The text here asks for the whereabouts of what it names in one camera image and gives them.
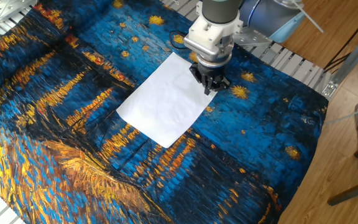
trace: white sheet of paper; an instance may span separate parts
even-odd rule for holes
[[[172,53],[118,107],[119,116],[163,147],[170,147],[215,97],[204,94],[189,71],[191,66]]]

